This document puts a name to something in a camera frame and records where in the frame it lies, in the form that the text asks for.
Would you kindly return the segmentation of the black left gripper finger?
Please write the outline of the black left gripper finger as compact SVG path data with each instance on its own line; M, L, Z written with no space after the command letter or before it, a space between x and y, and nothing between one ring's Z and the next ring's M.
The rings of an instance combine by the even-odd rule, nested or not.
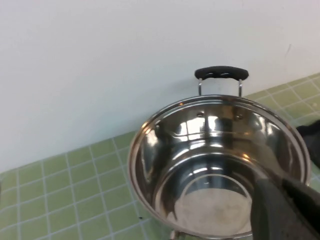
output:
M254 240L318 240L320 193L292 178L257 180L252 197Z

